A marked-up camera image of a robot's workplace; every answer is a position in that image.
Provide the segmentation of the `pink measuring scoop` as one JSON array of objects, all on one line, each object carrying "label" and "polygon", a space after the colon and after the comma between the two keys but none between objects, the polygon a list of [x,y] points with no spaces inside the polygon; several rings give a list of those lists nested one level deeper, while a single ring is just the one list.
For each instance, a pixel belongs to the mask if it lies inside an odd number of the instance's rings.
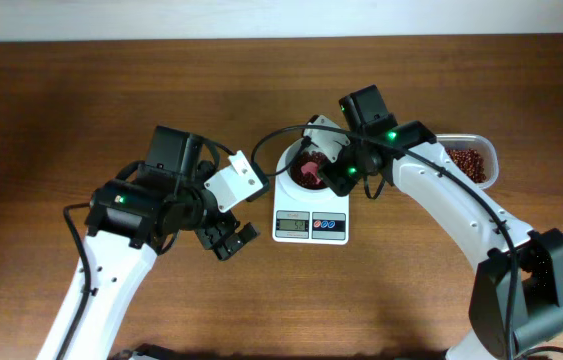
[{"label": "pink measuring scoop", "polygon": [[318,176],[319,165],[315,162],[307,162],[300,168],[302,180],[305,185],[313,187],[320,185],[322,180]]}]

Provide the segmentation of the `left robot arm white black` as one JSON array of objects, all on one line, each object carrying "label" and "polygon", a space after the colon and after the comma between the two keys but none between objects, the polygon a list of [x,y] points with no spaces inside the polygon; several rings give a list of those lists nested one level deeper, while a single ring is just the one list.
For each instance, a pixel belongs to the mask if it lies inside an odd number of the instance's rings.
[{"label": "left robot arm white black", "polygon": [[220,261],[258,236],[231,210],[264,194],[269,180],[240,151],[221,167],[221,148],[158,126],[146,159],[122,168],[85,203],[85,234],[64,208],[79,260],[39,358],[106,358],[137,289],[181,232],[193,232]]}]

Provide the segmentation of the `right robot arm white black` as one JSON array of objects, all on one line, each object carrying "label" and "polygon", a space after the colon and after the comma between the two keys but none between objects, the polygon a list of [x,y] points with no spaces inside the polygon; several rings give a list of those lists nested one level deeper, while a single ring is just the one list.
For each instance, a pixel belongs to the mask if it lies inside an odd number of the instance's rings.
[{"label": "right robot arm white black", "polygon": [[563,333],[563,232],[538,232],[485,194],[419,121],[398,124],[376,86],[339,101],[345,145],[319,175],[337,195],[379,175],[422,206],[475,271],[471,329],[447,359],[526,359]]}]

